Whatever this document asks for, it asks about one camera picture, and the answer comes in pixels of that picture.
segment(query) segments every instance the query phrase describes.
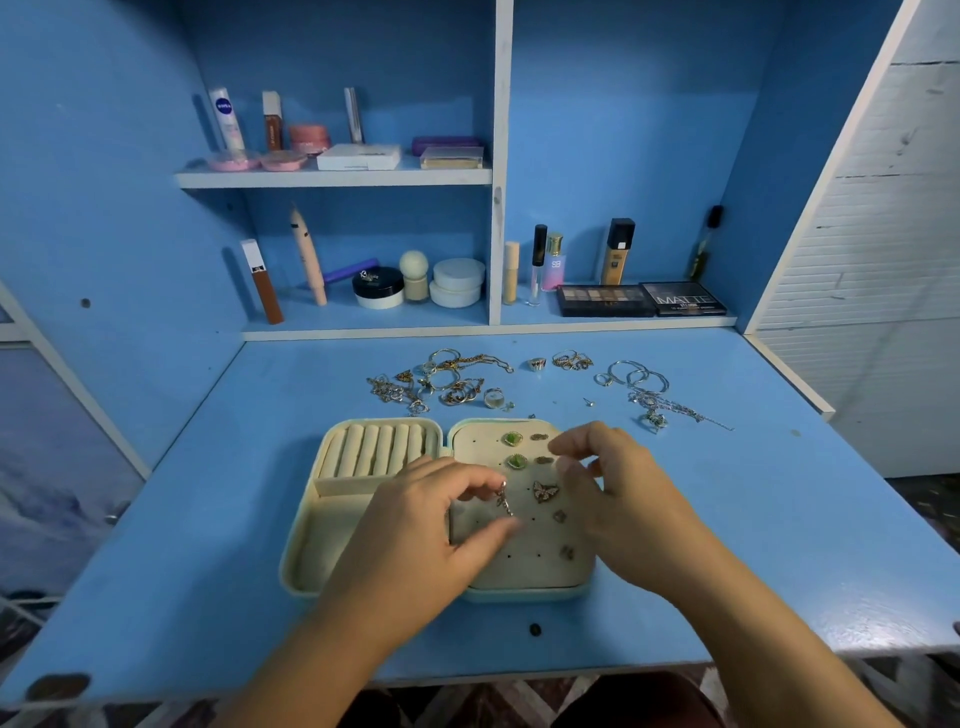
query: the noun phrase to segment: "white wall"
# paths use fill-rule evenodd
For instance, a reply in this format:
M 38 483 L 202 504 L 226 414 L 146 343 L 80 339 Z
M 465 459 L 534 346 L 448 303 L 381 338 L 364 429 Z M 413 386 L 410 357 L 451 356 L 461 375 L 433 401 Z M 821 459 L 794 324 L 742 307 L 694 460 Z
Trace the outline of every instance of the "white wall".
M 960 0 L 923 0 L 756 335 L 881 474 L 960 472 Z

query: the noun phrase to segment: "lip gloss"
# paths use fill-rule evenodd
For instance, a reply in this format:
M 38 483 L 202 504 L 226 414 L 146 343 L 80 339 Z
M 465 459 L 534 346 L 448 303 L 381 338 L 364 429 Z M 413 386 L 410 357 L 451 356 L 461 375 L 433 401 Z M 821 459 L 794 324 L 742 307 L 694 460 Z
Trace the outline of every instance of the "lip gloss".
M 546 255 L 546 226 L 534 228 L 534 259 L 530 266 L 530 299 L 527 305 L 540 305 L 540 284 L 543 274 L 543 257 Z

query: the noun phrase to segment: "eyeshadow palette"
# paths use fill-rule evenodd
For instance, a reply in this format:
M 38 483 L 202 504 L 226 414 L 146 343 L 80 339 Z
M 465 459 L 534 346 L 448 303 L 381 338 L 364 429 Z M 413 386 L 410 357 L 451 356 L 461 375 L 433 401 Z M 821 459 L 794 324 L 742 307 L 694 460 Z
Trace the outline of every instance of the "eyeshadow palette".
M 727 307 L 713 298 L 700 283 L 643 283 L 660 316 L 723 316 Z
M 638 285 L 561 285 L 557 302 L 565 317 L 650 318 L 657 307 Z

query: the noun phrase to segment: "open jewelry box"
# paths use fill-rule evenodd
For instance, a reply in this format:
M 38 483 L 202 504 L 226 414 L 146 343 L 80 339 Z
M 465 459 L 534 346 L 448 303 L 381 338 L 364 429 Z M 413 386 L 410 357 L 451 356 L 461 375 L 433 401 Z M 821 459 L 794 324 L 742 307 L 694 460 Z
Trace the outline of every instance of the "open jewelry box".
M 508 432 L 522 436 L 517 446 L 505 442 Z M 440 426 L 420 417 L 335 425 L 324 436 L 310 471 L 280 559 L 280 582 L 293 595 L 317 596 L 377 486 L 407 462 L 428 454 L 452 455 L 502 472 L 507 502 L 523 521 L 523 528 L 470 584 L 465 598 L 549 601 L 583 594 L 594 554 L 564 490 L 549 495 L 549 486 L 555 487 L 558 479 L 547 443 L 557 434 L 556 427 L 542 420 L 470 419 L 453 426 L 444 445 Z M 526 466 L 508 466 L 512 455 L 526 458 Z M 496 500 L 474 498 L 454 501 L 447 515 L 450 542 L 460 544 L 507 512 Z

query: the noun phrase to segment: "concealer pencil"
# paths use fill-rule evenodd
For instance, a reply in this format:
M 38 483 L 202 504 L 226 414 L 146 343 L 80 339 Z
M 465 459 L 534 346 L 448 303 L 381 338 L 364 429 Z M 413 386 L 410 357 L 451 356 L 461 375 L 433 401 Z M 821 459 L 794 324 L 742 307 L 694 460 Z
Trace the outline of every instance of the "concealer pencil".
M 296 205 L 290 210 L 290 228 L 297 240 L 297 247 L 300 249 L 300 261 L 303 263 L 306 282 L 309 284 L 310 290 L 313 291 L 313 297 L 317 300 L 317 305 L 326 305 L 324 274 L 320 271 L 317 249 L 313 247 L 313 238 L 310 237 L 310 231 L 306 228 L 303 216 Z
M 282 324 L 283 311 L 280 310 L 274 285 L 270 281 L 263 256 L 260 255 L 260 247 L 256 244 L 256 240 L 252 238 L 244 240 L 240 245 L 243 247 L 243 255 L 247 258 L 247 264 L 250 266 L 253 285 L 256 286 L 256 292 L 260 295 L 260 302 L 263 303 L 263 312 L 267 314 L 267 322 Z

